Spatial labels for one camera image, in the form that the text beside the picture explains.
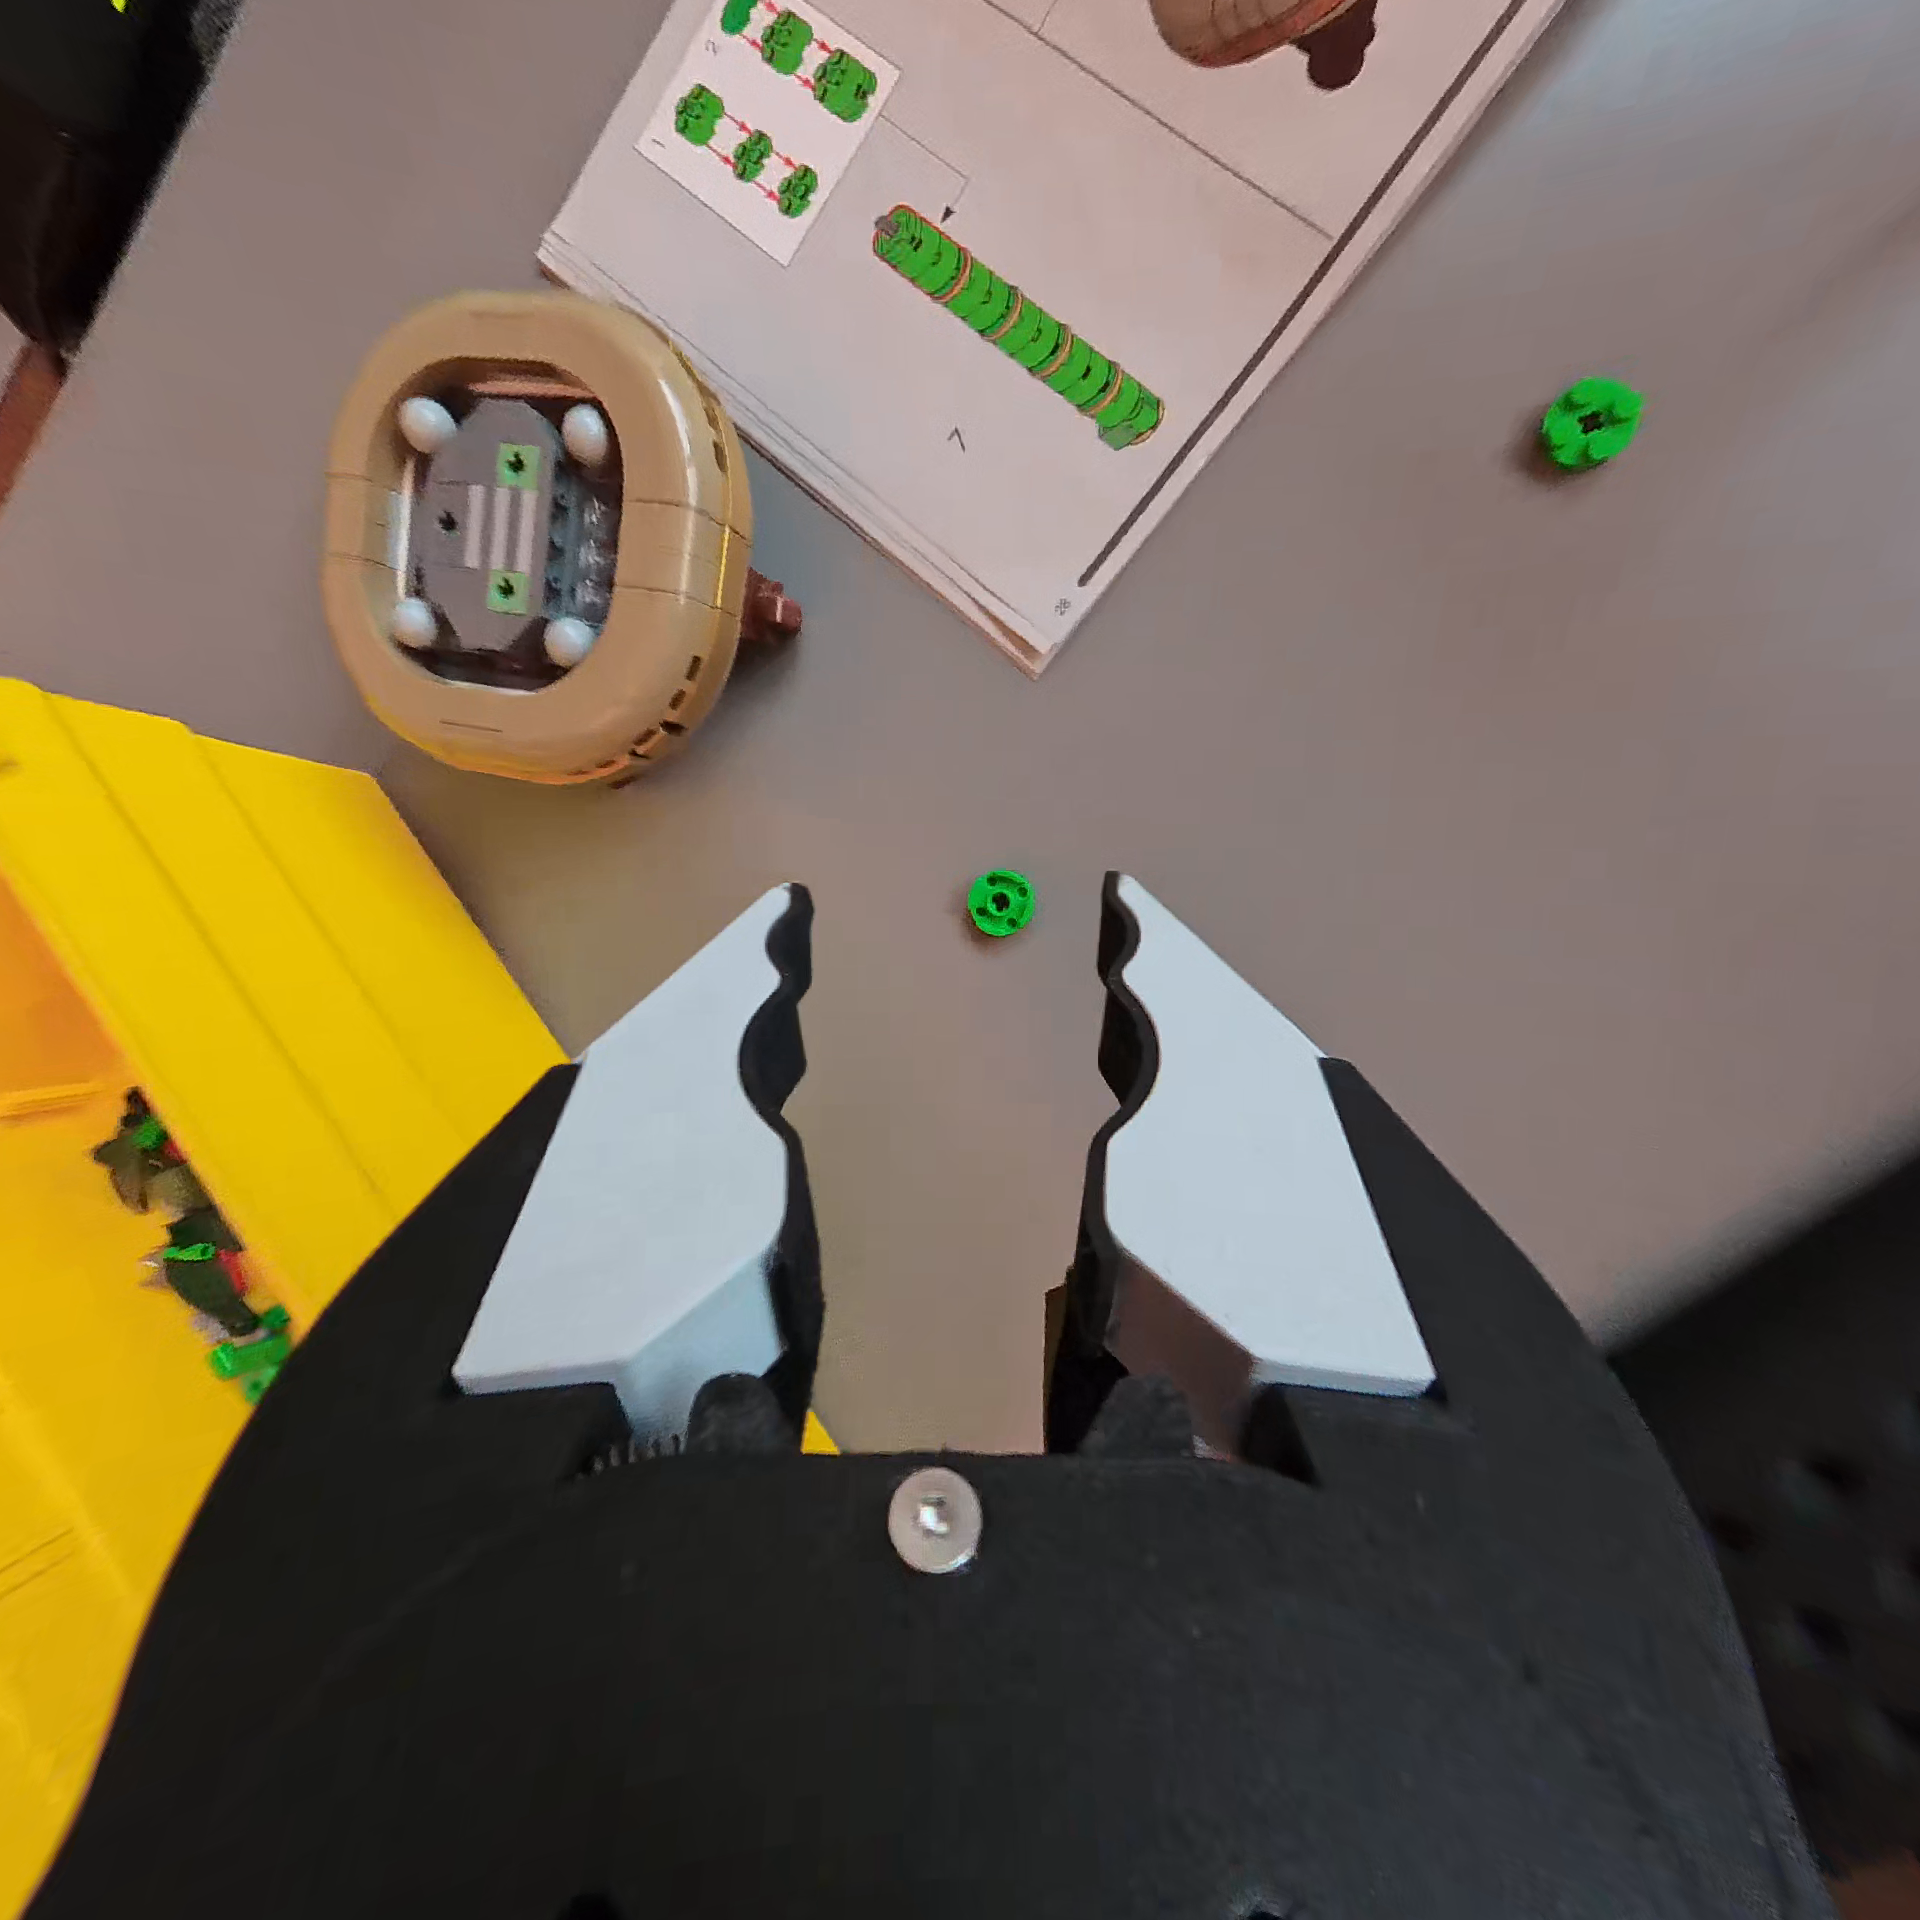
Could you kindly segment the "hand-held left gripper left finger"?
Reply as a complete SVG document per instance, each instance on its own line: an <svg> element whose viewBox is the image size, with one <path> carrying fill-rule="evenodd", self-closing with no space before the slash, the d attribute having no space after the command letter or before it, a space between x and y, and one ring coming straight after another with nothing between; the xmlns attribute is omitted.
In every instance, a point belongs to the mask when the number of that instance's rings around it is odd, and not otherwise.
<svg viewBox="0 0 1920 1920"><path fill-rule="evenodd" d="M798 1129L811 897L750 904L579 1058L452 1362L467 1395L610 1386L649 1449L760 1378L803 1433L825 1331Z"/></svg>

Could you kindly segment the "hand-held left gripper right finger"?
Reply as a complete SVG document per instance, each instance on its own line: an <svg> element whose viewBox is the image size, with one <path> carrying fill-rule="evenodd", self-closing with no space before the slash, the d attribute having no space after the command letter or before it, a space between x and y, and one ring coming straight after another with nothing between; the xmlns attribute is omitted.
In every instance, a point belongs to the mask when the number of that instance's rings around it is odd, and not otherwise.
<svg viewBox="0 0 1920 1920"><path fill-rule="evenodd" d="M1050 1350L1050 1449L1081 1449L1127 1376L1170 1382L1214 1457L1257 1457L1282 1389L1428 1398L1331 1056L1123 872L1103 881L1095 975L1111 1113Z"/></svg>

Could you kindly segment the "pile of loose toy pieces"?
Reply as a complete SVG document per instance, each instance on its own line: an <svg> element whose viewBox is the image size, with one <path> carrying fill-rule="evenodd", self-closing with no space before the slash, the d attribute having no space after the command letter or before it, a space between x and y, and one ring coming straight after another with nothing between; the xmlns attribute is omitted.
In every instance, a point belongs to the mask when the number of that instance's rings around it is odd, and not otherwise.
<svg viewBox="0 0 1920 1920"><path fill-rule="evenodd" d="M139 1286L171 1297L211 1374L250 1409L262 1403L297 1346L296 1318L143 1089L124 1093L89 1160L118 1203L160 1235Z"/></svg>

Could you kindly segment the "yellow plastic bin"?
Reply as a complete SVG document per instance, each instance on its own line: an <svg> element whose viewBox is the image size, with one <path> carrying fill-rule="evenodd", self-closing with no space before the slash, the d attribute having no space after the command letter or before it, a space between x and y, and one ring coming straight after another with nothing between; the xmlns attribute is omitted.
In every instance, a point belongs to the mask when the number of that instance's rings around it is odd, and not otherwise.
<svg viewBox="0 0 1920 1920"><path fill-rule="evenodd" d="M899 1576L768 1389L452 1362L576 1063L366 775L4 681L4 1915L856 1915ZM143 1089L297 1344L91 1165Z"/></svg>

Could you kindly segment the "tan toy pot model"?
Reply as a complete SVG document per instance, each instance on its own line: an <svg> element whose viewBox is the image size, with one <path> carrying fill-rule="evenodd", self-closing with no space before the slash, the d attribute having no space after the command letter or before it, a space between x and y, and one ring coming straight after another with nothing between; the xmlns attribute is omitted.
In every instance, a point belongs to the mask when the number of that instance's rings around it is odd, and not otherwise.
<svg viewBox="0 0 1920 1920"><path fill-rule="evenodd" d="M740 650L803 631L753 550L719 393L583 296L422 306L330 435L327 631L372 717L455 771L625 785L684 752Z"/></svg>

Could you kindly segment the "toy instruction booklet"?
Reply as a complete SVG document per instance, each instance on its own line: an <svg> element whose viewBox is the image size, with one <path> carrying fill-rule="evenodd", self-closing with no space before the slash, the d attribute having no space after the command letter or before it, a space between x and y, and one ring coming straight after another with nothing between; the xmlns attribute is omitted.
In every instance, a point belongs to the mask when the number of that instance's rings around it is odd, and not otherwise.
<svg viewBox="0 0 1920 1920"><path fill-rule="evenodd" d="M667 6L540 261L1041 669L1559 6Z"/></svg>

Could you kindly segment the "green round cross-hole piece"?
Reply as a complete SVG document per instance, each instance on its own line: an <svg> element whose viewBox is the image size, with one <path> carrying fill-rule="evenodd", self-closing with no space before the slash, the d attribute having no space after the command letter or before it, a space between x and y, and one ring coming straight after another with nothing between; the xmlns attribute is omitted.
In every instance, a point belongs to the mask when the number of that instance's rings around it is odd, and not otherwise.
<svg viewBox="0 0 1920 1920"><path fill-rule="evenodd" d="M1609 375L1584 375L1559 392L1538 422L1538 446L1547 465L1584 473L1630 448L1641 427L1643 397Z"/></svg>

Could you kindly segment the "black electronic box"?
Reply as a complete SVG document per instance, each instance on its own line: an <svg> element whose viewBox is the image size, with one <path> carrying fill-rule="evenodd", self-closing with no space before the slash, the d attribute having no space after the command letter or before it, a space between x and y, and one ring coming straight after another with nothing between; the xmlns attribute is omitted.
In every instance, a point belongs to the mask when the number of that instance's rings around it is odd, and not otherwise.
<svg viewBox="0 0 1920 1920"><path fill-rule="evenodd" d="M206 67L188 3L2 6L2 306L72 359Z"/></svg>

